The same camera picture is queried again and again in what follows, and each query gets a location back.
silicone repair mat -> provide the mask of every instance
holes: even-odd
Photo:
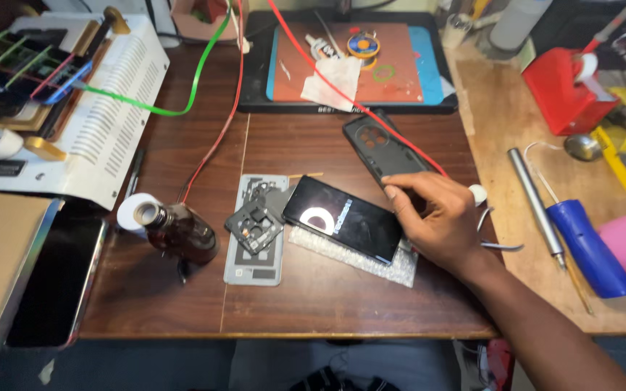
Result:
[[[291,31],[301,47],[310,50],[305,35],[327,39],[320,24],[291,24]],[[392,102],[400,105],[436,105],[443,101],[440,75],[434,57],[431,36],[423,27],[402,23],[331,24],[330,30],[340,49],[346,52],[350,29],[376,31],[380,41],[378,62],[371,70],[362,70],[357,101]],[[300,97],[305,79],[313,71],[291,44],[281,28],[274,32],[274,42],[267,82],[267,98],[274,102],[305,102]]]

wooden table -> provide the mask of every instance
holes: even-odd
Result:
[[[447,57],[477,169],[490,205],[496,207],[492,221],[497,237],[501,243],[526,245],[520,253],[504,253],[507,269],[587,333],[626,334],[626,298],[601,300],[584,283],[595,312],[590,316],[568,275],[555,266],[506,156],[512,147],[523,152],[539,140],[563,142],[549,132],[517,64],[488,61],[472,42],[447,51]],[[626,193],[605,161],[581,163],[546,147],[534,147],[529,157],[559,199],[581,200],[594,227],[626,215]],[[545,188],[536,184],[545,205],[551,205]]]
[[[157,106],[182,108],[202,49],[169,51],[172,60]],[[152,115],[142,144],[147,155],[138,192],[174,201],[187,176],[212,146],[230,111],[238,53],[217,47],[206,62],[196,105],[182,117]],[[82,338],[170,337],[456,337],[495,335],[475,298],[446,272],[420,262],[414,288],[285,242],[279,287],[226,285],[229,236],[222,228],[233,211],[244,173],[324,173],[320,179],[389,207],[342,135],[354,115],[238,113],[213,159],[197,178],[187,203],[221,235],[222,250],[187,285],[175,261],[161,259],[132,235],[107,239],[82,322]],[[457,181],[478,182],[458,114],[395,115],[403,134],[440,162]],[[483,234],[494,240],[491,224]]]

blue handle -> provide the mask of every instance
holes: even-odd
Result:
[[[626,272],[600,238],[578,200],[562,201],[547,214],[567,242],[590,287],[601,298],[626,296]]]

solder wire spool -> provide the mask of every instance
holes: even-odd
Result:
[[[362,60],[362,70],[369,70],[378,62],[380,41],[369,33],[361,32],[347,41],[347,50],[352,56]]]

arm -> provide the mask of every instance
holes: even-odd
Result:
[[[383,183],[405,234],[472,290],[538,390],[626,390],[626,374],[589,336],[480,246],[470,190],[432,173],[384,177]],[[422,196],[431,214],[420,217],[402,189]]]

